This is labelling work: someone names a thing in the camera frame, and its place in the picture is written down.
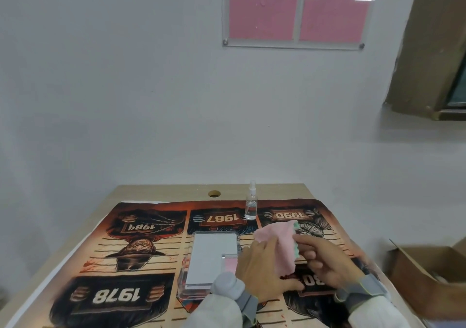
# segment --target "clear liquid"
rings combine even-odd
[[[244,217],[247,220],[255,220],[257,216],[257,200],[246,201],[246,211]]]

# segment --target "clear spray bottle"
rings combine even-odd
[[[245,218],[247,220],[255,220],[257,216],[257,195],[256,195],[256,181],[251,181],[249,184],[249,192],[246,197],[246,211]]]

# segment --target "pink poster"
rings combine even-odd
[[[375,0],[304,0],[301,41],[359,43]]]
[[[291,41],[297,1],[229,0],[229,36]]]

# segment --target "horror movie poster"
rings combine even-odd
[[[178,275],[196,231],[234,231],[241,247],[268,224],[297,220],[298,233],[323,237],[369,272],[367,260],[333,214],[314,199],[259,201],[244,217],[242,201],[121,202],[96,226],[16,323],[15,328],[180,327],[199,300],[178,296]],[[258,306],[257,327],[348,327],[335,290],[301,257],[292,274],[305,290]]]

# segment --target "table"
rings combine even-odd
[[[0,327],[4,327],[26,299],[48,276],[48,274],[63,260],[63,258],[92,231],[94,226],[108,214],[120,201],[163,201],[184,202],[202,200],[239,200],[245,198],[248,184],[217,184],[217,185],[122,185],[115,188],[89,216],[84,224],[75,231],[65,244],[55,252],[31,279],[28,286],[20,291],[0,312]],[[304,184],[258,184],[259,199],[298,199],[314,198]],[[424,328],[421,321],[411,313],[401,296],[390,281],[382,274],[381,281],[392,295],[393,303],[408,319],[412,328]]]

